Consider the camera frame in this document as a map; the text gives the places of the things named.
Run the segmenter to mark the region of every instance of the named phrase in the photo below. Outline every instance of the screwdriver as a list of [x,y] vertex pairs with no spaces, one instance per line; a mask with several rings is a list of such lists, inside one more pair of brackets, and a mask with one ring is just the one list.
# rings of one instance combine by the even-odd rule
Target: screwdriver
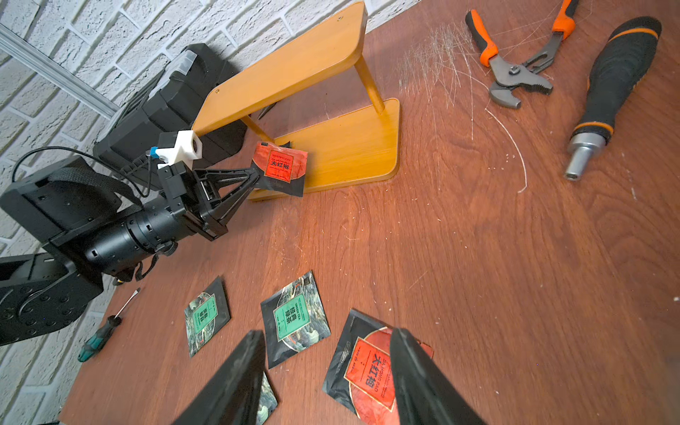
[[585,166],[609,143],[614,117],[645,76],[661,36],[661,22],[651,16],[633,18],[612,32],[595,59],[588,80],[585,114],[571,134],[571,162],[564,178],[581,179]]
[[99,353],[101,349],[104,348],[104,345],[106,345],[107,341],[109,341],[109,338],[111,338],[111,335],[113,335],[114,329],[117,328],[123,321],[123,319],[119,318],[119,315],[128,305],[128,303],[132,301],[133,298],[135,298],[135,295],[139,294],[140,289],[141,288],[137,288],[130,296],[130,299],[118,311],[118,313],[115,316],[107,317],[104,326],[99,328],[92,338],[88,339],[88,341],[83,345],[83,348],[80,350],[80,355],[78,356],[79,362],[86,362],[87,360],[90,360],[92,356]]

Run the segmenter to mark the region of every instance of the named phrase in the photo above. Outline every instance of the black toolbox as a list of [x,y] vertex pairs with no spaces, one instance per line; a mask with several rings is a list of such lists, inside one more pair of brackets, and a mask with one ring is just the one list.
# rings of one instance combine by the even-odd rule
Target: black toolbox
[[[99,135],[94,156],[146,186],[146,152],[158,145],[158,136],[190,130],[210,90],[237,73],[205,44],[187,46],[116,112]],[[206,168],[240,151],[246,128],[238,120],[201,136],[203,158],[193,168]],[[158,163],[152,159],[153,190],[160,190]]]

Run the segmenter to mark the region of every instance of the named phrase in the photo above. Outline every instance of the black strap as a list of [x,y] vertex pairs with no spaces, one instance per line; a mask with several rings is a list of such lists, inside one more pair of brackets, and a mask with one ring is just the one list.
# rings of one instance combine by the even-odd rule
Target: black strap
[[51,182],[71,182],[92,186],[105,192],[115,192],[127,198],[130,202],[141,206],[141,200],[135,196],[130,186],[108,175],[99,174],[93,170],[83,168],[66,167],[50,174]]
[[157,253],[154,254],[154,257],[151,259],[151,265],[149,266],[149,269],[146,271],[146,273],[142,273],[142,270],[144,268],[144,264],[141,261],[139,262],[139,264],[138,264],[139,268],[137,269],[137,272],[135,273],[135,280],[137,282],[139,282],[140,280],[145,278],[146,275],[149,274],[149,272],[151,270],[153,270],[154,266],[156,265],[156,261],[158,261],[158,257],[160,256],[160,254],[161,254],[160,252],[157,252]]

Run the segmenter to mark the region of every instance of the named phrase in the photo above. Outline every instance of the pliers jaw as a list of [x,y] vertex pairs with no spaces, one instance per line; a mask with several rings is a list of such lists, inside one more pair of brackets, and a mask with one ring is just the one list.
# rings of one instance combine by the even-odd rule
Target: pliers jaw
[[522,105],[512,90],[523,87],[528,92],[539,92],[549,95],[553,85],[545,78],[529,71],[524,65],[511,65],[496,55],[489,61],[496,81],[489,87],[489,96],[497,104],[512,109],[519,109]]

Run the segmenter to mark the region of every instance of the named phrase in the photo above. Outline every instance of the red tea packet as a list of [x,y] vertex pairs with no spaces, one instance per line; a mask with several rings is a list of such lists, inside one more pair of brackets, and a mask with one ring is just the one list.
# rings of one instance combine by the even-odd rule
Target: red tea packet
[[262,142],[255,149],[252,167],[260,172],[256,188],[302,196],[307,172],[305,151]]
[[[392,329],[350,311],[323,390],[368,425],[399,425],[390,339]],[[432,357],[432,348],[420,346]]]

